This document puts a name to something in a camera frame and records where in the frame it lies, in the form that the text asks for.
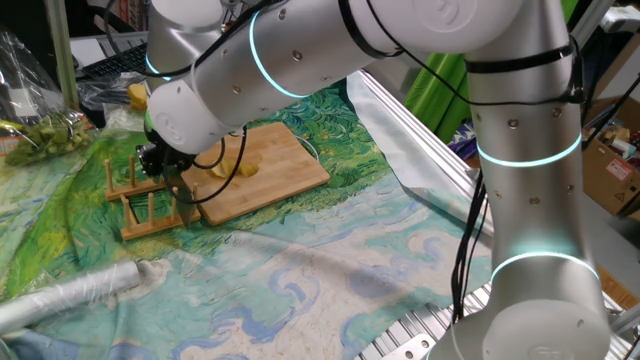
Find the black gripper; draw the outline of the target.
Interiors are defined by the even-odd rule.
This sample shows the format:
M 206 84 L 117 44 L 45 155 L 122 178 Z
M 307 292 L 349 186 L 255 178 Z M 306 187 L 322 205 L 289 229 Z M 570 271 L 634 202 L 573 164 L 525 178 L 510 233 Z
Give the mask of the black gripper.
M 172 166 L 180 173 L 189 170 L 196 156 L 184 154 L 170 147 L 155 130 L 146 130 L 146 138 L 150 141 L 146 145 L 136 147 L 136 156 L 142 166 L 142 172 L 157 178 L 163 174 L 165 166 Z

